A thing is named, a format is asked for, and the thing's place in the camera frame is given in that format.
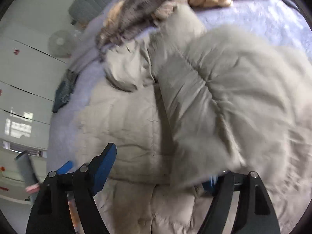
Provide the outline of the beige puffer jacket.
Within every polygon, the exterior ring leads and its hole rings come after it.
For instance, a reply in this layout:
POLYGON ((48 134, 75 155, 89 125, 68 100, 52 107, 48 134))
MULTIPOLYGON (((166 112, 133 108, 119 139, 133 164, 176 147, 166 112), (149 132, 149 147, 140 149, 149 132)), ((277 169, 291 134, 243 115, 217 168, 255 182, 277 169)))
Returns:
POLYGON ((105 54, 78 116, 76 160, 112 142, 95 197, 110 233, 196 233, 201 184, 256 171, 289 233, 311 200, 311 58, 232 25, 207 30, 187 5, 158 32, 105 54))

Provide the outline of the dark teal folded cloth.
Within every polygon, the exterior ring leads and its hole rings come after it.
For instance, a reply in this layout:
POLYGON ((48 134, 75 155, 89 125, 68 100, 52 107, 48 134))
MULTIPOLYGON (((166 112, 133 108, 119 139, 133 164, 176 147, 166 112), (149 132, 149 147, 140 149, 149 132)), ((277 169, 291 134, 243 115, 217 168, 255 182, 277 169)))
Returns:
POLYGON ((78 76, 78 73, 69 69, 66 70, 62 81, 55 93, 54 104, 52 107, 53 113, 57 113, 59 109, 61 109, 69 102, 70 96, 74 91, 78 76))

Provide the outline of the white glossy wardrobe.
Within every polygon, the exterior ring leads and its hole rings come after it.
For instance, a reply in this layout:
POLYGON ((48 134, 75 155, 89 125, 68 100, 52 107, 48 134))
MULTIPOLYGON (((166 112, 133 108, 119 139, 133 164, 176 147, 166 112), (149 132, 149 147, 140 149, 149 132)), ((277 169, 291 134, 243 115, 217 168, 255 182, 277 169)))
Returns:
POLYGON ((1 199, 30 204, 15 157, 27 150, 38 178, 46 157, 55 91, 66 60, 48 52, 48 36, 1 24, 1 199))

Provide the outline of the white standing fan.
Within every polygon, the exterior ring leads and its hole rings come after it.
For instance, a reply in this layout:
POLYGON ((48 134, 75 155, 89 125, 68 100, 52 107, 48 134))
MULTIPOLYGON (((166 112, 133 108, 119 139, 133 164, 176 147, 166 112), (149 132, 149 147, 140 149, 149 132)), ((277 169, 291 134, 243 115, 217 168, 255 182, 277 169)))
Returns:
POLYGON ((69 58, 76 48, 74 36, 66 31, 59 30, 54 32, 48 40, 48 51, 56 58, 69 58))

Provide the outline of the lavender embossed bedspread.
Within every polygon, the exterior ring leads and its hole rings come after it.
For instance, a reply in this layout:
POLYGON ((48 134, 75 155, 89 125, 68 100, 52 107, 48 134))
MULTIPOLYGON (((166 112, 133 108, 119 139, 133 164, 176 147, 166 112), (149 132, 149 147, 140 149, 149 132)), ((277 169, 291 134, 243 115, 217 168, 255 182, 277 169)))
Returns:
MULTIPOLYGON (((104 68, 98 61, 95 36, 112 4, 94 18, 81 35, 78 47, 68 65, 78 71, 78 78, 66 105, 51 118, 47 151, 47 171, 57 170, 74 161, 78 132, 76 118, 89 103, 94 86, 104 79, 104 68)), ((311 56, 311 29, 304 16, 282 0, 238 0, 225 9, 196 10, 207 29, 235 24, 267 39, 273 45, 287 45, 311 56)))

